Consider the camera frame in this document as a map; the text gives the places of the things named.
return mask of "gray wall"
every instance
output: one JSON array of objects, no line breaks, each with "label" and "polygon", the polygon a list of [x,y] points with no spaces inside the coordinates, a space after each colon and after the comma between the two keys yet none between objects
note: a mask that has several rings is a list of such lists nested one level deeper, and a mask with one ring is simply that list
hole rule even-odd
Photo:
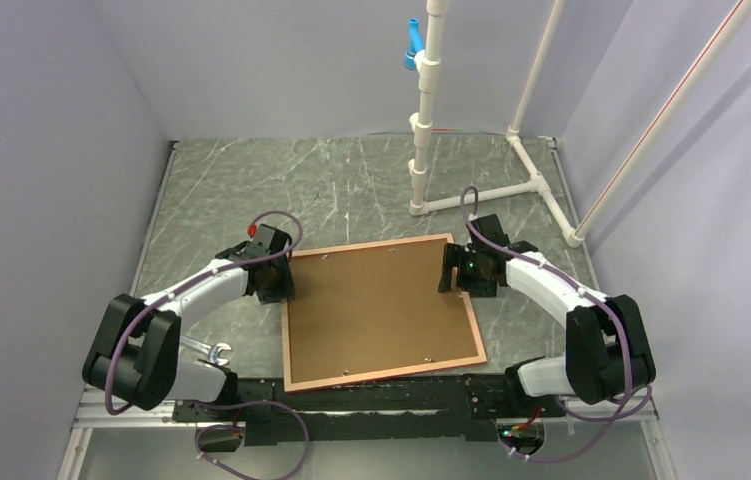
[{"label": "gray wall", "polygon": [[0,478],[54,478],[166,143],[92,7],[0,2]]},{"label": "gray wall", "polygon": [[[563,135],[582,215],[733,0],[637,0]],[[751,17],[588,237],[640,303],[679,478],[751,478]]]},{"label": "gray wall", "polygon": [[[425,1],[92,0],[170,138],[409,131]],[[558,135],[631,0],[571,0],[523,131]],[[435,127],[504,133],[551,0],[452,2]]]}]

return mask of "silver wrench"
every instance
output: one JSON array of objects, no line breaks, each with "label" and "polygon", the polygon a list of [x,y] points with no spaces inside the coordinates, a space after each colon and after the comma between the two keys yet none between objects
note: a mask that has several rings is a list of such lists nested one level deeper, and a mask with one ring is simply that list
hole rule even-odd
[{"label": "silver wrench", "polygon": [[210,363],[214,365],[221,367],[228,364],[228,360],[219,357],[220,353],[231,350],[231,346],[227,343],[217,343],[216,345],[210,346],[206,343],[201,343],[194,338],[187,337],[186,335],[181,335],[181,345],[195,350],[196,352],[203,353],[204,356],[206,356],[210,361]]}]

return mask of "wooden frame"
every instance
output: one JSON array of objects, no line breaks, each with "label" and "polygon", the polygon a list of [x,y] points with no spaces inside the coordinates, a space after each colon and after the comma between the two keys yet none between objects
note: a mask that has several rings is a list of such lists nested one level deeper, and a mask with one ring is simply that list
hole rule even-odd
[{"label": "wooden frame", "polygon": [[[360,250],[384,246],[404,245],[409,243],[426,242],[431,240],[446,240],[447,242],[453,242],[451,234],[437,234],[426,235],[422,237],[412,238],[400,238],[395,240],[385,240],[380,242],[360,243],[355,245],[342,245],[336,247],[316,248],[312,250],[303,250],[293,253],[293,257],[312,256],[312,255],[326,255],[338,252],[345,252],[351,250]],[[325,378],[321,380],[302,381],[293,383],[292,381],[292,369],[291,369],[291,351],[290,351],[290,324],[289,324],[289,305],[284,302],[281,307],[281,325],[282,325],[282,338],[283,338],[283,351],[284,351],[284,389],[287,392],[311,390],[315,388],[330,387],[335,385],[343,385],[348,383],[357,383],[375,379],[383,379],[389,377],[395,377],[400,375],[409,375],[416,373],[431,372],[435,370],[442,370],[455,367],[464,367],[468,365],[477,365],[487,361],[487,354],[484,350],[484,344],[481,341],[481,333],[478,329],[478,322],[475,318],[475,312],[472,308],[472,302],[469,295],[463,294],[461,296],[463,305],[466,308],[466,314],[469,321],[469,328],[472,333],[473,341],[475,344],[475,351],[477,355],[471,357],[463,357],[452,360],[444,360],[440,362],[411,365],[400,368],[392,368],[386,370],[377,370],[366,373],[343,375],[331,378]]]}]

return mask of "brown board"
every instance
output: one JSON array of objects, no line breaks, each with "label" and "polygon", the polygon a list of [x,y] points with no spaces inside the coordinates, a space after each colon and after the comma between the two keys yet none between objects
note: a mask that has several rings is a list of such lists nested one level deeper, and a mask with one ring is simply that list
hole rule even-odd
[{"label": "brown board", "polygon": [[287,392],[487,361],[468,294],[438,293],[451,234],[295,252]]}]

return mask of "blue valve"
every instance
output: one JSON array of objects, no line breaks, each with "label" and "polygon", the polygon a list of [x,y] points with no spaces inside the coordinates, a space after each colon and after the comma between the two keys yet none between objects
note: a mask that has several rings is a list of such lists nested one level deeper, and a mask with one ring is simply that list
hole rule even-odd
[{"label": "blue valve", "polygon": [[413,56],[420,50],[425,50],[425,44],[422,42],[422,35],[419,34],[419,19],[411,18],[407,25],[408,34],[410,35],[410,44],[404,53],[404,67],[408,70],[416,70],[416,62]]}]

